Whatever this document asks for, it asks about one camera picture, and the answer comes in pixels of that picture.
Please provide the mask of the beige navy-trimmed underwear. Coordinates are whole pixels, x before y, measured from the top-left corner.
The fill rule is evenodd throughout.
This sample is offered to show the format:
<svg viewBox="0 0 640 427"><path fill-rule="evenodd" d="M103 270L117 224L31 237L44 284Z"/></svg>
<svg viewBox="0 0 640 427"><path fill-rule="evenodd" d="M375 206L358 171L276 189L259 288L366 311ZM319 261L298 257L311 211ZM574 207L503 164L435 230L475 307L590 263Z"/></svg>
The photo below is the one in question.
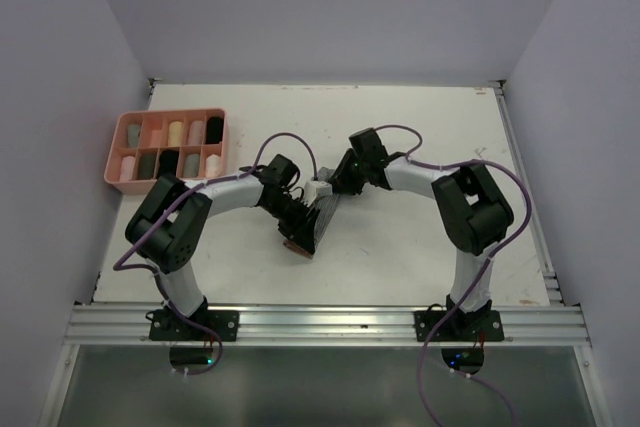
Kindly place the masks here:
<svg viewBox="0 0 640 427"><path fill-rule="evenodd" d="M183 127L184 123L182 121L171 121L168 124L166 143L168 147L180 147L182 145Z"/></svg>

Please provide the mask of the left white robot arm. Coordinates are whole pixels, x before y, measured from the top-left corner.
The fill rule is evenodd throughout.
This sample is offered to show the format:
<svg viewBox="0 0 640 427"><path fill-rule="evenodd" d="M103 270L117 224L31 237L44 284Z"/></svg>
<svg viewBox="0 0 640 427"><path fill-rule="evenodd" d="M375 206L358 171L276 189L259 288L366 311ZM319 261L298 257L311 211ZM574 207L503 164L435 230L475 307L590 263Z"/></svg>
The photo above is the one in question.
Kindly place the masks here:
<svg viewBox="0 0 640 427"><path fill-rule="evenodd" d="M191 258L207 220L240 208L259 207L278 221L278 231L290 249L312 257L316 252L316 224L320 200L332 194L331 185L312 179L295 198L289 183L297 166L278 155L262 167L245 167L234 175L202 183L187 183L163 175L145 197L125 230L141 265L154 275L172 326L185 339L201 337L208 316L201 310L206 298L199 289Z"/></svg>

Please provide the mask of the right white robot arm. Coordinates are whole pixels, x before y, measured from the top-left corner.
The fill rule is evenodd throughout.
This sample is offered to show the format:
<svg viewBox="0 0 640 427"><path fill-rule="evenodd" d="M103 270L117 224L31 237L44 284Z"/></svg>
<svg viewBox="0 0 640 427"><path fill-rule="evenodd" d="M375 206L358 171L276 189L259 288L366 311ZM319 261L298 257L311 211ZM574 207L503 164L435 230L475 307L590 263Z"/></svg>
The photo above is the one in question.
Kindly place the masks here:
<svg viewBox="0 0 640 427"><path fill-rule="evenodd" d="M390 153L375 129L349 137L351 147L329 183L339 194L359 195L365 185L417 194L435 201L447 238L456 248L454 282L439 321L457 339L468 339L491 310L491 251L514 222L512 208L482 164L420 166L403 152Z"/></svg>

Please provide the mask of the plain grey underwear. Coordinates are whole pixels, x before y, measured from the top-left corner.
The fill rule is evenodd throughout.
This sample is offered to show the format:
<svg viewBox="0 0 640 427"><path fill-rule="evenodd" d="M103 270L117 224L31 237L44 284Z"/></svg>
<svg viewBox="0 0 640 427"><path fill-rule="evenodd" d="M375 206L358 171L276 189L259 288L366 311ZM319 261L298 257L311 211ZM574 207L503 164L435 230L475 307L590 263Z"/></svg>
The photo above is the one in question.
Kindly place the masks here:
<svg viewBox="0 0 640 427"><path fill-rule="evenodd" d="M127 147L130 149L136 149L139 146L140 135L141 135L140 124L129 124L126 128L126 141Z"/></svg>

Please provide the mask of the grey striped underwear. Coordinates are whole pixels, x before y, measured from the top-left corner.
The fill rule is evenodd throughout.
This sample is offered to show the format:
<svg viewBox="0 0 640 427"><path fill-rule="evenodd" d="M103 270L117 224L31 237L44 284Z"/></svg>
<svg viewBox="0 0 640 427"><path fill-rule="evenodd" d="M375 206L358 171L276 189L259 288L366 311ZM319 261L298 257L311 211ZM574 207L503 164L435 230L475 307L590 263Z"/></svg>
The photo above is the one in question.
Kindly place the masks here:
<svg viewBox="0 0 640 427"><path fill-rule="evenodd" d="M318 218L316 220L316 224L315 224L315 227L314 227L314 246L315 246L315 249L318 249L320 241L321 241L322 237L324 236L324 234L325 234L325 232L326 232L326 230L327 230L327 228L329 226L329 223L330 223L331 219L333 218L333 216L334 216L334 214L335 214L335 212L336 212L336 210L338 208L340 199L341 199L341 195L334 193L331 196L325 196L325 197L322 197L319 200L318 209L319 209L320 213L319 213L319 216L318 216ZM306 258L312 258L313 257L312 254L310 254L307 251L303 250L302 246L299 243L295 243L294 241L291 241L291 240L285 240L283 242L283 245L287 249L289 249L289 250L291 250L291 251L293 251L293 252L295 252L295 253L297 253L299 255L302 255L302 256L304 256Z"/></svg>

